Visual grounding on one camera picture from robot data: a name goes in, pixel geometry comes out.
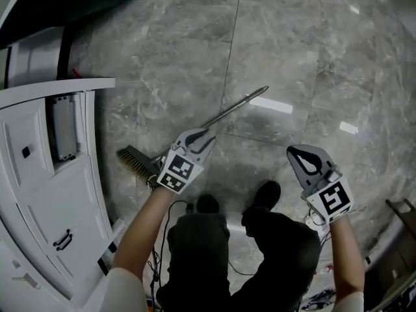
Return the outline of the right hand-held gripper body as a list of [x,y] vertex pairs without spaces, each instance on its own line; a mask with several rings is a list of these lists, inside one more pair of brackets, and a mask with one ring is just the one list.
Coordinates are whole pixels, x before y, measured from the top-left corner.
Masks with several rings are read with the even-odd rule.
[[348,213],[354,204],[347,178],[338,166],[330,168],[317,183],[302,192],[302,199],[324,223]]

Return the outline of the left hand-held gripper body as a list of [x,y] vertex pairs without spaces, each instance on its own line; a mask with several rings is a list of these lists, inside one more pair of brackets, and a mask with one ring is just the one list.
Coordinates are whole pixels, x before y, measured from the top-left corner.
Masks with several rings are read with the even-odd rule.
[[201,173],[203,167],[189,156],[169,151],[157,182],[176,194],[181,194]]

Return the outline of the floor brush with metal handle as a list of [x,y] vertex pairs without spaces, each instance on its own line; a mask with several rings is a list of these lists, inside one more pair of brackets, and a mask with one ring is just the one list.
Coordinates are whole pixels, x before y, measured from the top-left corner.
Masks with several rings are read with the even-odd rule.
[[[246,95],[244,98],[242,98],[232,106],[228,107],[227,109],[223,110],[214,118],[208,120],[203,125],[201,125],[199,128],[195,129],[195,131],[198,131],[199,129],[207,131],[211,125],[215,124],[217,121],[227,116],[229,113],[237,110],[239,107],[247,104],[257,96],[263,94],[268,89],[269,86],[264,86],[252,92],[251,94]],[[158,156],[154,158],[149,158],[147,155],[143,154],[135,147],[129,145],[126,148],[119,149],[116,152],[116,155],[128,170],[134,173],[137,177],[141,178],[141,180],[144,179],[145,181],[147,181],[151,176],[154,176],[157,173],[157,171],[160,170],[162,158],[167,153],[168,150],[166,149]]]

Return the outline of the person's left forearm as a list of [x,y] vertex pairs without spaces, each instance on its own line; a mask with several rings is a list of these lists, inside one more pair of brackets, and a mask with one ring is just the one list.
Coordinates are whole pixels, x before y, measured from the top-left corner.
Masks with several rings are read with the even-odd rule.
[[121,239],[114,257],[115,268],[127,270],[142,279],[173,195],[165,187],[157,187],[151,193]]

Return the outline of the person's right forearm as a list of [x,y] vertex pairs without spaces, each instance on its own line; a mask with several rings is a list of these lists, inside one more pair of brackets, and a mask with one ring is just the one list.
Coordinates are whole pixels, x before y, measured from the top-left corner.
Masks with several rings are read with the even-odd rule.
[[336,302],[353,293],[363,293],[365,268],[363,258],[347,215],[330,224],[333,277]]

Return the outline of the person's right black shoe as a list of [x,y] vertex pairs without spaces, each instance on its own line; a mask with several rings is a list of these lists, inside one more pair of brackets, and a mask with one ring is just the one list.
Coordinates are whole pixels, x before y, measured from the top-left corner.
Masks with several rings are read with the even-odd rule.
[[281,187],[276,181],[267,181],[256,192],[252,207],[262,207],[271,211],[279,202]]

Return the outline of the person's black shoe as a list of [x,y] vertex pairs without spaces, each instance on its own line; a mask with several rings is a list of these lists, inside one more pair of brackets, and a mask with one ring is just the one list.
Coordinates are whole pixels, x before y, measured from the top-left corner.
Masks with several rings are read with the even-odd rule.
[[198,213],[219,213],[220,206],[218,201],[210,194],[202,194],[196,202],[196,210]]
[[267,181],[256,192],[252,207],[262,207],[271,211],[279,202],[281,187],[276,181]]

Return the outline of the person's left black shoe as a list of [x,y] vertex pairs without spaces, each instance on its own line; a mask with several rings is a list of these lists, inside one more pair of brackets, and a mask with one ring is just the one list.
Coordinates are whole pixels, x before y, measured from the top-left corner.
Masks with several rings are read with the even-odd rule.
[[210,194],[202,194],[196,202],[196,210],[198,213],[219,213],[220,206],[218,201]]

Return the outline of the person's black trousers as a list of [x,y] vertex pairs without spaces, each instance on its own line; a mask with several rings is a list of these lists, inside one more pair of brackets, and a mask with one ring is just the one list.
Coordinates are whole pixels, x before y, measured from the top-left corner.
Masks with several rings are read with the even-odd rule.
[[320,255],[316,231],[280,213],[249,209],[242,222],[263,254],[257,272],[231,294],[229,231],[222,214],[182,216],[168,232],[169,280],[157,291],[164,312],[294,312]]

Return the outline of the grey plastic box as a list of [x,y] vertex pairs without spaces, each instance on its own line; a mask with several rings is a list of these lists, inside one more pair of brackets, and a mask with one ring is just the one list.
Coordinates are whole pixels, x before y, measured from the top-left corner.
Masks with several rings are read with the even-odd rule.
[[77,144],[75,106],[70,96],[53,99],[53,128],[57,159],[67,161],[79,150]]

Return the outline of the white vanity cabinet with sink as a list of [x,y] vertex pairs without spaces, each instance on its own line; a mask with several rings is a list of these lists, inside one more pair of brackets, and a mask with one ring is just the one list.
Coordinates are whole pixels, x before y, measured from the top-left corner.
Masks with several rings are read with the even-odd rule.
[[[37,286],[83,307],[115,251],[124,221],[107,213],[98,168],[95,92],[113,78],[67,79],[0,90],[0,241]],[[57,159],[53,99],[75,106],[78,152]]]

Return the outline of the green and white bathtub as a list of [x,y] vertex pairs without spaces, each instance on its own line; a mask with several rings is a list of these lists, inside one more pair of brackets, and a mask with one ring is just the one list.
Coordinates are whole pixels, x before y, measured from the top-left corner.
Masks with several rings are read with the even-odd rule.
[[50,27],[60,27],[128,0],[17,0],[0,26],[0,49]]

